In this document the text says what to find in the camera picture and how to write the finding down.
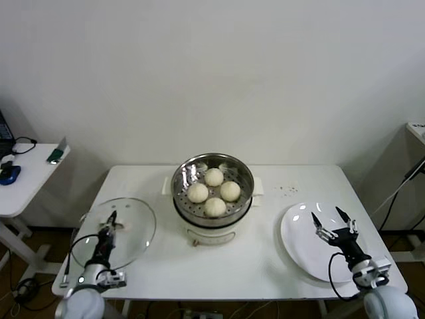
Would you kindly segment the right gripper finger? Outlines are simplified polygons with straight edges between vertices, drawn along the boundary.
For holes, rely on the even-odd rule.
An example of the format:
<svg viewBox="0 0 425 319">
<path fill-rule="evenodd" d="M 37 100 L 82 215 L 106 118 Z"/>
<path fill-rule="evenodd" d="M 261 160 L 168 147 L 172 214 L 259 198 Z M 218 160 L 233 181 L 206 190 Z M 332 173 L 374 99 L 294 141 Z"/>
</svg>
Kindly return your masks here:
<svg viewBox="0 0 425 319">
<path fill-rule="evenodd" d="M 313 224 L 315 225 L 315 228 L 316 228 L 316 231 L 315 231 L 316 235 L 322 240 L 334 239 L 334 233 L 331 231 L 328 231 L 327 229 L 323 227 L 323 225 L 321 224 L 320 220 L 315 215 L 315 213 L 311 212 L 311 216 L 313 219 Z"/>
<path fill-rule="evenodd" d="M 342 220 L 346 224 L 346 226 L 348 226 L 349 232 L 352 234 L 357 234 L 358 230 L 357 230 L 356 220 L 351 219 L 350 216 L 348 216 L 348 214 L 344 212 L 342 209 L 340 209 L 339 207 L 336 207 L 336 210 L 339 216 L 342 218 Z"/>
</svg>

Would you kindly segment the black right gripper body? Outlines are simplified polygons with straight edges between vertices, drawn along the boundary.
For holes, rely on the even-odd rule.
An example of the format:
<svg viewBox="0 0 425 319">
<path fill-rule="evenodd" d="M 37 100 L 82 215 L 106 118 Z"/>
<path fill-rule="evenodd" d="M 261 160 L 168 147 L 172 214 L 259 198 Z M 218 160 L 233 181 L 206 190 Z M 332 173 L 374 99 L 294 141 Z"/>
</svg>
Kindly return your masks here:
<svg viewBox="0 0 425 319">
<path fill-rule="evenodd" d="M 357 233 L 351 233 L 349 228 L 334 230 L 337 235 L 329 239 L 329 245 L 337 247 L 343 253 L 348 265 L 357 265 L 363 261 L 370 260 L 371 256 L 363 252 L 357 243 Z"/>
</svg>

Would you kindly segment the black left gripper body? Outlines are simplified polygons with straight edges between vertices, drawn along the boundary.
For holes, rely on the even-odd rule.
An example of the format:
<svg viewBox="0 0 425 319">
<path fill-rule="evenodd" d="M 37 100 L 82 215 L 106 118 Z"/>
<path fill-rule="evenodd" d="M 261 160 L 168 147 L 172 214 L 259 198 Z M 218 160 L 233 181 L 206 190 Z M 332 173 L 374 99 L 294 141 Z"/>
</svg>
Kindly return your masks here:
<svg viewBox="0 0 425 319">
<path fill-rule="evenodd" d="M 108 265 L 112 250 L 115 248 L 115 232 L 110 229 L 102 229 L 98 233 L 98 243 L 95 246 L 90 264 Z"/>
</svg>

